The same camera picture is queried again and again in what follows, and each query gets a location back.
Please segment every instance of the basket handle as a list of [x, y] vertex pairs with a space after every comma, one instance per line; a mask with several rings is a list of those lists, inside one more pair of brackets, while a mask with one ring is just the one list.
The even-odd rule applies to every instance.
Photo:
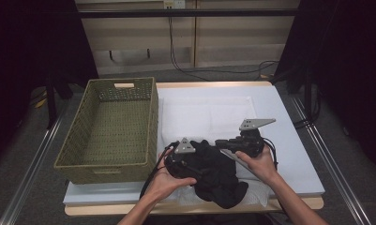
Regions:
[[94, 174], [119, 174], [121, 173], [121, 168], [119, 169], [93, 169]]
[[133, 82], [119, 82], [114, 84], [115, 88], [126, 88], [126, 87], [135, 87], [135, 84]]

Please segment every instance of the person's right hand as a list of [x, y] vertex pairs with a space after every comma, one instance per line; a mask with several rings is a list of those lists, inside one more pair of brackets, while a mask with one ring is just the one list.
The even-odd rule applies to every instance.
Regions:
[[272, 181], [278, 178], [278, 172], [267, 145], [264, 146], [263, 151], [257, 157], [249, 157], [241, 151], [237, 151], [235, 154], [246, 162], [255, 175], [267, 185], [270, 186]]

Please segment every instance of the hand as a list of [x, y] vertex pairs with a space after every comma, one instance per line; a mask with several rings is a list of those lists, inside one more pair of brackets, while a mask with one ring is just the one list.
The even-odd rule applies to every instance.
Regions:
[[263, 151], [257, 157], [249, 157], [241, 151], [235, 153], [241, 160], [248, 164], [248, 167], [267, 185], [271, 185], [275, 178], [278, 178], [275, 164], [273, 163], [270, 149], [267, 145], [264, 146]]
[[188, 177], [184, 179], [177, 179], [170, 175], [167, 169], [164, 167], [164, 158], [158, 164], [159, 170], [153, 177], [149, 188], [144, 195], [153, 197], [156, 201], [163, 200], [170, 196], [177, 188], [183, 186], [190, 186], [196, 184], [196, 179]]

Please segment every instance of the white cloth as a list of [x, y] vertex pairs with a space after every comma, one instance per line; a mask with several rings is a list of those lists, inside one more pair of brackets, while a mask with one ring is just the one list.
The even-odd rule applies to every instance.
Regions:
[[[251, 97], [167, 97], [163, 100], [162, 131], [164, 144], [187, 138], [189, 141], [208, 140], [215, 145], [217, 139], [230, 139], [240, 135], [244, 119], [256, 118]], [[270, 188], [240, 164], [236, 163], [236, 176], [248, 183], [242, 204], [267, 205]], [[193, 187], [177, 190], [181, 205], [202, 203]]]

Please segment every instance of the person's left hand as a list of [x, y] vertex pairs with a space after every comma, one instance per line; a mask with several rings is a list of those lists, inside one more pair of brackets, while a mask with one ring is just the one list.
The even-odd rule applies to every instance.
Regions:
[[188, 177], [184, 179], [177, 179], [170, 175], [167, 168], [164, 166], [164, 158], [158, 164], [159, 170], [153, 177], [149, 188], [144, 195], [151, 196], [155, 200], [160, 201], [170, 196], [177, 188], [183, 186], [191, 186], [196, 184], [196, 179]]

